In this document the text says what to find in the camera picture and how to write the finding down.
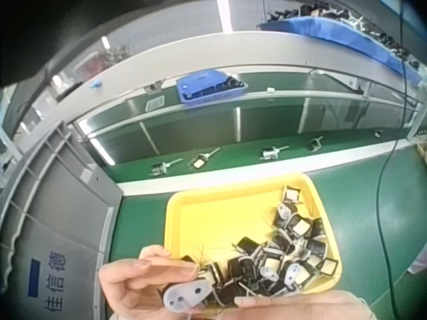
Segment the electronic component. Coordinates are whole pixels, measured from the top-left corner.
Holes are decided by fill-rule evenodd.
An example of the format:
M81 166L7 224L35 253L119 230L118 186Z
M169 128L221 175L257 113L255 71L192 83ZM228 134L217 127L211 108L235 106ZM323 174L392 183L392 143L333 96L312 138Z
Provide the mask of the electronic component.
M294 213L289 219L286 228L292 231L297 237L303 237L311 229L311 221L301 217L299 214Z
M328 246L326 243L314 239L307 241L306 248L314 255L317 255L320 259L324 259L328 254Z
M167 168L169 168L174 163L177 163L177 162L180 162L180 161L182 161L182 158L173 160L173 161L171 161L169 163L162 162L162 163L158 163L156 165L152 165L151 166L151 175L153 175L153 176L165 175L167 173Z
M259 246L260 244L254 240L243 237L236 245L236 249L240 249L239 251L243 251L246 255L251 255Z
M263 278L276 282L279 280L279 275L270 267L261 267L260 274Z
M274 216L273 225L280 228L283 227L289 220L292 213L298 212L296 205L286 201L279 203L276 215Z
M311 238L315 240L326 238L322 218L317 218L313 220Z
M211 262L206 265L206 269L213 276L213 280L215 281L215 286L218 287L224 283L224 276L222 275L220 266L216 262Z
M211 283L206 279L172 284L162 293L166 309L174 313L184 313L201 303L212 292Z
M322 148L322 144L320 143L320 140L323 139L323 135L320 137L314 138L310 141L310 151L316 152L319 151Z
M244 295L244 291L233 279L225 283L222 288L213 290L215 300L223 308L232 305L234 297L241 297L242 295Z
M213 150L211 153L200 153L193 161L192 165L196 169L200 169L203 167L208 161L209 158L214 154L217 153L221 148L218 147L215 150Z
M320 267L320 273L327 277L331 277L335 274L336 268L338 267L338 260L326 258L322 266Z
M291 287L295 282L295 278L300 274L300 271L301 266L298 263L286 261L280 271L279 277L286 287Z
M276 160L279 157L279 152L281 150L289 149L289 145L284 147L276 148L270 147L261 150L261 160Z
M383 130L375 130L374 131L374 136L375 138L381 138Z
M240 269L239 265L239 258L240 257L236 257L227 261L228 275L230 279L238 278L243 275L243 271Z
M317 255L310 255L310 257L306 261L306 263L314 269L319 269L322 262L322 259L319 258Z
M240 257L239 266L242 269L242 281L247 284L252 284L257 281L257 272L254 261L251 257Z
M292 240L286 234L286 231L279 229L273 236L273 243L275 243L285 255L289 255L295 250L295 246L292 245Z
M299 203L300 202L300 194L301 190L297 188L293 188L290 186L286 186L283 192L283 202L284 203ZM298 209L295 207L288 206L288 208L292 211L292 213L297 212Z
M316 274L310 266L305 263L300 263L300 272L295 277L295 284L302 289L313 282L315 277Z

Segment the workbench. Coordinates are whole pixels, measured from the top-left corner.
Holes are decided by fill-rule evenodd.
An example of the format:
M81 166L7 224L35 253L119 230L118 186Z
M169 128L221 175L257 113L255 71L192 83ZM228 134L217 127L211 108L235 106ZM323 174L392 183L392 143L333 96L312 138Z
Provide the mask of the workbench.
M375 216L376 184L384 160L385 155L308 175L322 199L340 250L343 274L336 289L362 297L375 312L386 317L390 314L388 283ZM127 175L129 172L124 171L123 178ZM120 179L119 176L115 172L115 178ZM111 261L137 257L146 245L163 244L166 205L172 195L123 199ZM401 298L399 306L406 312L414 310L414 303L422 301L422 295L427 296L425 275L417 281L413 276L404 276L427 241L426 195L427 170L415 148L397 150L384 174L380 214L393 279L400 280L396 289Z

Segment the ceiling light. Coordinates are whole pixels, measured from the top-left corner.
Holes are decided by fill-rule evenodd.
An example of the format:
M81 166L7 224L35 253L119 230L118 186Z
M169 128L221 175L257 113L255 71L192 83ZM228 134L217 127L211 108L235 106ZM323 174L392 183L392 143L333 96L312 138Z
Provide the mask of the ceiling light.
M109 165L115 165L114 160L109 156L107 151L104 149L104 147L99 143L99 141L97 139L90 139L90 141L91 141L92 145L97 149L99 154L104 158L104 160Z
M54 75L52 81L58 88L62 87L62 79L60 76Z
M217 0L218 11L220 12L222 32L230 34L233 32L231 16L230 16L230 5L228 0Z
M104 48L106 48L106 49L108 50L108 49L110 48L110 46L109 46L109 42L108 42L107 37L106 37L106 36L103 36L103 37L101 38L101 41L102 41L102 44L103 44Z
M92 132L92 128L87 124L87 119L80 121L79 126L85 135Z
M27 126L24 124L24 122L21 122L21 128L25 131L26 134L29 135L29 130L28 130Z

